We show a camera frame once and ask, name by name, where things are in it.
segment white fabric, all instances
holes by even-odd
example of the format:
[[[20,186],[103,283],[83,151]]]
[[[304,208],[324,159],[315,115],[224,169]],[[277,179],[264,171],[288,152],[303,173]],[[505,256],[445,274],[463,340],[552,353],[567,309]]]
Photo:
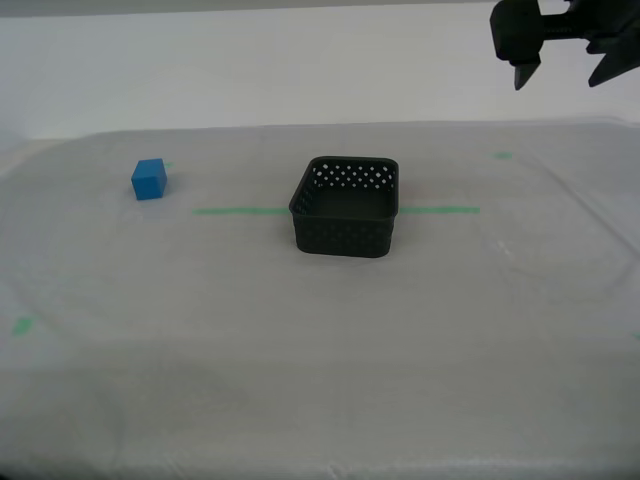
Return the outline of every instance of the white fabric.
[[[595,121],[51,145],[0,182],[0,472],[638,478],[638,152]],[[192,213],[286,207],[330,154],[396,160],[402,206],[480,213],[401,214],[376,260]],[[137,202],[156,157],[166,195]]]

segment blue cube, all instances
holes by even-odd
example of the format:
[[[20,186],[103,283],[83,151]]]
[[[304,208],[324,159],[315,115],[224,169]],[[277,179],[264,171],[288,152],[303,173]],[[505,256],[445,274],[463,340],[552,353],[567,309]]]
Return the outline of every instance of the blue cube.
[[[167,172],[162,159],[140,160],[131,176],[131,183],[138,200],[161,198],[167,184]]]

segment perforated basket wall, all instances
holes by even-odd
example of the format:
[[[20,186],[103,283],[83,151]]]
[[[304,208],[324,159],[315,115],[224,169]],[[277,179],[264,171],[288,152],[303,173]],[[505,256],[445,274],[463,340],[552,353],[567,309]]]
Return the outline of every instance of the perforated basket wall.
[[[386,158],[316,158],[289,210],[303,252],[386,255],[398,213],[398,164]]]

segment green tape line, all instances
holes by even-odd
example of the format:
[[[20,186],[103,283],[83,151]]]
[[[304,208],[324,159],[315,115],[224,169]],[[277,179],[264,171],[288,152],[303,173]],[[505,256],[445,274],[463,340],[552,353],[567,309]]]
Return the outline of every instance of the green tape line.
[[[27,333],[29,333],[29,330],[31,330],[31,327],[33,327],[32,318],[20,317],[19,319],[16,320],[16,323],[13,326],[13,330],[11,331],[11,334],[14,337],[21,337],[22,335],[26,335]]]
[[[479,207],[400,207],[400,213],[480,213]]]
[[[194,215],[284,215],[286,213],[289,213],[288,208],[232,207],[193,210]]]
[[[230,208],[196,208],[194,215],[286,215],[288,208],[258,208],[258,207],[230,207]],[[480,213],[479,207],[400,207],[400,213],[424,215],[429,213]]]
[[[493,158],[496,160],[511,160],[513,158],[513,153],[511,152],[496,152],[493,154]]]

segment basket rim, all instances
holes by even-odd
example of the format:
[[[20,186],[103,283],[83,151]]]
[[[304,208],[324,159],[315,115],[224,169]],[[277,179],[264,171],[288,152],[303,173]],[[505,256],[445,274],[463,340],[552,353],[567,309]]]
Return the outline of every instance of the basket rim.
[[[313,167],[315,166],[316,163],[320,163],[323,161],[327,161],[327,160],[331,160],[331,161],[336,161],[336,160],[344,160],[344,161],[368,161],[368,162],[383,162],[383,163],[387,163],[387,164],[391,164],[395,170],[396,170],[396,188],[394,188],[394,195],[393,195],[393,212],[390,216],[388,217],[382,217],[382,218],[372,218],[372,219],[363,219],[363,218],[349,218],[349,217],[339,217],[339,216],[335,216],[335,215],[305,215],[302,213],[296,213],[293,211],[293,206],[296,202],[296,200],[298,199],[298,196],[300,195],[305,183],[307,182],[307,179],[309,178],[309,175],[311,175],[311,172],[313,171]],[[307,217],[307,218],[322,218],[322,219],[329,219],[329,220],[349,220],[349,221],[353,221],[353,222],[385,222],[385,221],[389,221],[389,220],[393,220],[394,218],[396,218],[396,216],[398,215],[398,208],[399,208],[399,193],[398,191],[400,190],[400,188],[398,188],[398,177],[400,175],[400,168],[398,166],[398,162],[396,162],[395,160],[392,160],[390,158],[384,158],[384,157],[350,157],[350,156],[340,156],[340,155],[324,155],[322,157],[316,157],[313,160],[311,160],[309,162],[309,165],[307,165],[307,169],[304,172],[304,175],[302,175],[302,179],[300,180],[300,183],[298,184],[298,187],[296,188],[295,193],[293,194],[293,197],[291,197],[291,201],[289,202],[289,212],[291,213],[291,215],[293,215],[294,217]]]

